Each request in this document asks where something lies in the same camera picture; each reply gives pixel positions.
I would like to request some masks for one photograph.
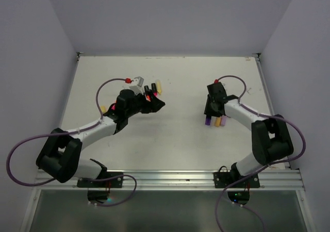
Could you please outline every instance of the white wall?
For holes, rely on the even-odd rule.
[[[79,52],[260,53],[291,0],[51,0]]]
[[[275,112],[297,123],[307,140],[299,167],[319,231],[330,229],[330,0],[292,0],[262,52]],[[295,135],[296,151],[301,143]]]
[[[75,51],[49,0],[0,0],[0,230],[18,231],[30,188],[14,184],[5,160],[13,145],[58,125]],[[13,173],[33,181],[43,140],[21,147]]]

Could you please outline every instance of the glass panel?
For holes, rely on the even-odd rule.
[[[116,202],[127,191],[111,191]],[[86,190],[43,190],[31,231],[218,231],[214,209],[219,191],[140,191],[115,207],[88,205]],[[269,232],[307,231],[295,191],[258,191],[247,204],[264,219]],[[226,231],[262,231],[258,217],[220,202]]]

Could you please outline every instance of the purple block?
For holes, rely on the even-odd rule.
[[[211,125],[211,119],[212,119],[211,116],[206,116],[206,118],[205,118],[205,125]]]
[[[227,116],[221,116],[221,126],[224,126],[226,124]]]

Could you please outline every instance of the metal frame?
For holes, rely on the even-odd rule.
[[[268,91],[268,87],[267,87],[267,84],[266,84],[266,81],[265,81],[265,76],[263,75],[263,71],[262,71],[262,68],[261,68],[259,55],[258,54],[253,54],[253,57],[256,60],[259,76],[260,76],[260,79],[261,79],[261,84],[263,86],[263,91],[265,92],[265,97],[266,97],[266,100],[267,100],[267,104],[268,104],[270,114],[274,115],[275,112],[274,112],[272,100],[270,99],[270,96],[269,96],[269,91]]]
[[[62,107],[61,117],[60,117],[60,120],[59,120],[59,123],[58,123],[59,125],[62,124],[63,119],[64,119],[65,108],[67,107],[67,104],[68,104],[68,101],[69,101],[69,96],[70,96],[71,89],[72,89],[72,86],[73,86],[74,77],[76,76],[76,72],[77,72],[77,68],[78,68],[78,64],[79,64],[79,59],[80,59],[80,53],[77,53],[77,61],[76,61],[76,65],[75,65],[75,67],[72,71],[72,76],[70,77],[69,86],[68,86],[68,93],[65,97],[65,101],[64,101],[64,104],[63,104],[63,107]]]
[[[216,189],[213,182],[214,170],[202,171],[174,171],[174,170],[109,170],[121,171],[124,174],[134,176],[138,181],[138,191],[221,191]],[[299,170],[265,170],[259,173],[260,188],[251,189],[253,191],[296,191],[297,194],[304,195],[304,185]],[[50,176],[39,171],[36,182],[50,179]],[[53,181],[46,185],[34,188],[26,210],[25,218],[21,226],[21,232],[29,232],[37,209],[37,204],[42,190],[87,190],[87,188],[77,188],[77,178],[72,178],[66,183]],[[132,190],[134,181],[124,178],[123,187],[116,190]],[[311,226],[312,219],[307,209],[306,202],[300,204],[306,227]]]
[[[311,212],[310,212],[310,209],[308,206],[305,191],[304,190],[296,191],[296,194],[297,194],[300,210],[303,215],[307,231],[308,232],[317,231],[316,225],[313,221],[313,217],[311,215]]]

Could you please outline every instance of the yellow block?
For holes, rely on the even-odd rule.
[[[221,117],[216,118],[216,121],[214,122],[214,126],[219,127],[221,123]]]
[[[105,106],[100,106],[102,113],[105,113],[107,111],[107,108]]]
[[[156,80],[156,88],[157,88],[157,93],[158,93],[158,94],[161,94],[160,80]]]

